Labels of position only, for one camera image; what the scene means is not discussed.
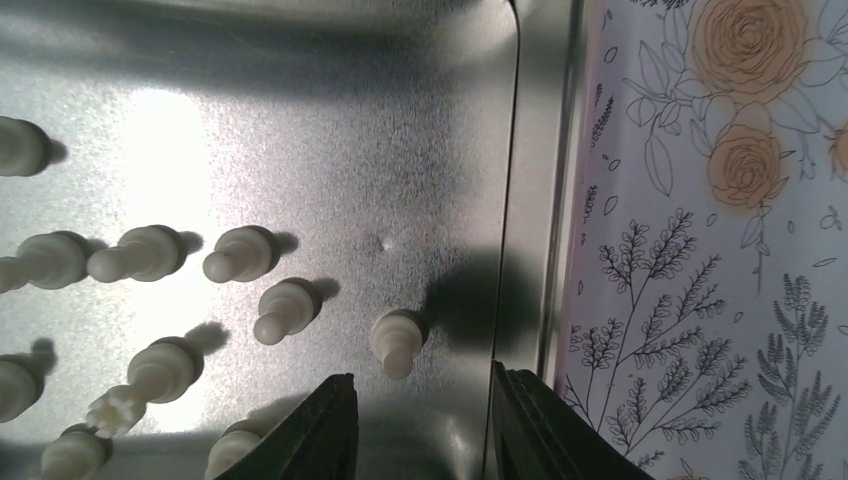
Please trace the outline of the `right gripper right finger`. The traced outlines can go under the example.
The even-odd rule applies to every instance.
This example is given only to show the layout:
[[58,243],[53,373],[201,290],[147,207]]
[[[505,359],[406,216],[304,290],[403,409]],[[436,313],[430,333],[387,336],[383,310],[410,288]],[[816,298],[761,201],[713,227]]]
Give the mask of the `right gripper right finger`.
[[492,363],[500,479],[651,480],[529,370]]

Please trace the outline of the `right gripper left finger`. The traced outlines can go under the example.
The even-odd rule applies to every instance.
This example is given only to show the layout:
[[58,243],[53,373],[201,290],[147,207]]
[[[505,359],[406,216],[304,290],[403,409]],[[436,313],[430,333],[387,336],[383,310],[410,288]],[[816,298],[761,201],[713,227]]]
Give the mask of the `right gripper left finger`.
[[351,373],[325,379],[218,479],[353,479],[358,397]]

